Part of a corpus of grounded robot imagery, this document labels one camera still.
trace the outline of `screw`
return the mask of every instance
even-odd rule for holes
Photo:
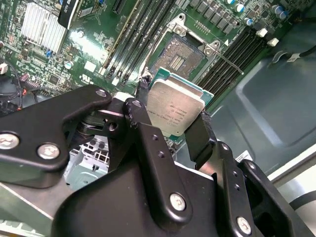
[[[95,93],[101,97],[107,97],[106,93],[104,90],[97,90]]]
[[[255,167],[252,163],[249,163],[249,166],[250,166],[250,168],[252,168],[252,169],[256,169],[256,167]]]
[[[59,153],[58,147],[52,144],[43,144],[38,148],[38,155],[43,159],[55,159]]]
[[[251,227],[249,223],[246,221],[243,217],[237,217],[237,224],[242,232],[244,232],[246,235],[251,234]]]
[[[170,202],[172,207],[177,211],[183,211],[186,208],[186,202],[179,194],[171,194]]]
[[[0,149],[9,150],[19,145],[20,140],[17,136],[10,133],[0,134]]]
[[[137,101],[137,100],[133,100],[133,105],[135,105],[135,106],[137,106],[137,107],[142,107],[142,105],[139,103],[139,101]]]
[[[182,33],[182,29],[181,29],[180,27],[177,27],[177,28],[175,29],[175,32],[179,35],[179,34]]]
[[[206,48],[205,49],[205,54],[206,55],[210,55],[213,52],[213,50],[211,48]]]
[[[229,147],[226,145],[226,144],[222,144],[224,150],[228,151],[229,150]]]

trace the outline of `wires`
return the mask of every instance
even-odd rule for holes
[[[53,88],[50,88],[50,87],[36,87],[36,88],[28,90],[28,92],[34,92],[34,91],[39,91],[39,90],[52,91],[52,92],[54,92],[54,93],[56,93],[58,95],[61,95],[61,92],[59,92],[58,90],[55,90]]]

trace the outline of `green circuit board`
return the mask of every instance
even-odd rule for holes
[[[218,53],[224,54],[243,32],[246,17],[254,23],[264,24],[268,31],[280,38],[292,26],[287,20],[291,14],[303,11],[313,1],[239,0],[234,4],[224,0],[77,2],[69,29],[63,28],[61,36],[49,36],[52,42],[47,46],[42,38],[57,26],[49,25],[46,20],[57,21],[65,7],[62,0],[1,1],[0,40],[5,46],[0,50],[0,56],[16,65],[19,74],[29,73],[32,86],[65,92],[85,84],[96,84],[112,93],[132,94],[145,67],[154,74],[158,66],[171,68],[173,73],[199,83],[220,58],[216,53],[207,55],[207,45],[218,42]],[[244,5],[243,13],[235,11],[237,4]],[[271,11],[275,4],[286,9],[287,19],[280,20]],[[47,18],[41,21],[39,15],[32,22],[31,15],[27,15],[28,8],[36,9],[37,14],[41,12]],[[208,9],[213,10],[211,15],[207,14]],[[183,23],[184,35],[172,27],[177,18]],[[41,41],[33,39],[34,34],[37,35],[37,25],[42,27]],[[185,50],[181,53],[177,53],[177,48],[174,52],[168,51],[168,46],[175,42]]]

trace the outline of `electrolytic capacitor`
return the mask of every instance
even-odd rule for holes
[[[237,13],[242,13],[244,10],[245,10],[245,6],[240,4],[240,3],[238,3],[235,6],[235,12],[237,12]]]
[[[271,8],[271,12],[276,14],[276,15],[279,15],[281,12],[283,12],[283,8],[279,5],[274,5]]]
[[[253,24],[253,20],[250,19],[250,18],[245,18],[243,20],[244,24],[247,25],[247,26],[251,26]]]
[[[278,17],[279,19],[281,19],[281,20],[284,20],[285,18],[288,17],[288,13],[287,13],[287,11],[283,11],[283,12],[281,12],[279,15],[277,15],[277,17]]]
[[[74,66],[74,63],[72,61],[67,61],[64,66],[69,70]]]

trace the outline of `white label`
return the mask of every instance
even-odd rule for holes
[[[235,160],[237,162],[241,162],[243,159],[247,159],[247,160],[251,160],[253,161],[253,159],[251,158],[251,155],[249,154],[249,152],[246,150],[243,153],[241,153],[240,156],[238,156]]]

